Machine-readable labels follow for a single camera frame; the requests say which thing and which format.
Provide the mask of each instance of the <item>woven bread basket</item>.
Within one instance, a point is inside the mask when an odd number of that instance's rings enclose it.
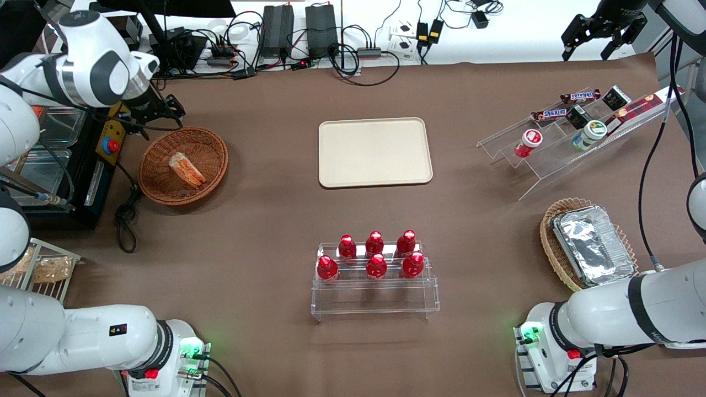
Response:
[[[198,188],[187,184],[169,167],[169,159],[182,152],[206,183]],[[185,127],[157,138],[145,151],[138,171],[138,183],[155,203],[181,206],[208,196],[223,179],[228,166],[228,149],[221,137],[196,127]]]
[[[542,218],[542,223],[539,226],[539,236],[542,239],[544,253],[546,253],[547,258],[549,258],[549,263],[551,263],[554,273],[556,273],[564,284],[566,284],[574,292],[588,287],[579,280],[578,276],[576,276],[573,266],[571,266],[571,262],[569,262],[566,257],[564,249],[561,247],[561,244],[559,244],[559,240],[556,238],[554,230],[552,230],[551,219],[560,213],[567,213],[569,211],[578,210],[588,206],[591,206],[591,202],[584,200],[583,198],[561,199],[552,204],[551,207],[546,210],[544,218]],[[625,248],[628,250],[630,258],[635,264],[635,268],[637,268],[638,263],[635,260],[635,252],[633,252],[633,248],[630,246],[628,238],[618,225],[613,224],[613,226],[616,228],[618,236],[625,245]]]

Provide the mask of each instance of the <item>acrylic shelf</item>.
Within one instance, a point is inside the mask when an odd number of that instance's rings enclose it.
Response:
[[[388,271],[381,280],[368,280],[365,270],[365,243],[357,242],[357,259],[338,256],[338,243],[319,245],[314,261],[311,287],[311,314],[321,321],[329,314],[424,313],[428,319],[440,309],[438,283],[424,245],[424,270],[413,279],[400,278],[403,259],[394,258],[396,242],[385,242],[383,256]],[[337,280],[322,280],[316,273],[318,257],[328,255],[338,263]]]

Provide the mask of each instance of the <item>beige tray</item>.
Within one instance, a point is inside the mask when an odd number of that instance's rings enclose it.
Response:
[[[344,120],[318,127],[318,180],[324,187],[424,184],[431,180],[424,120]]]

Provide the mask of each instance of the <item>red bottle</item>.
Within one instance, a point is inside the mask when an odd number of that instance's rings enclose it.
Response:
[[[322,280],[337,280],[338,263],[328,255],[321,255],[318,258],[316,273]]]
[[[407,230],[399,239],[397,239],[397,251],[395,258],[407,258],[414,251],[414,245],[417,244],[417,235],[414,230]]]
[[[375,254],[382,254],[384,246],[383,235],[377,230],[373,231],[365,241],[365,257],[372,258]]]
[[[341,242],[338,243],[338,256],[346,259],[355,259],[355,242],[350,235],[343,235]]]
[[[365,266],[365,271],[368,273],[368,280],[379,280],[385,277],[388,272],[388,264],[382,254],[375,254],[368,260]]]
[[[424,270],[424,254],[414,251],[409,255],[400,268],[401,278],[416,278]]]

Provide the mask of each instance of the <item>label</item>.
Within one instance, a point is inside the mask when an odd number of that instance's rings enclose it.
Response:
[[[125,335],[126,333],[128,333],[128,324],[110,326],[110,329],[108,330],[108,336]]]
[[[132,381],[132,389],[141,393],[159,391],[160,383],[156,379],[134,379]]]

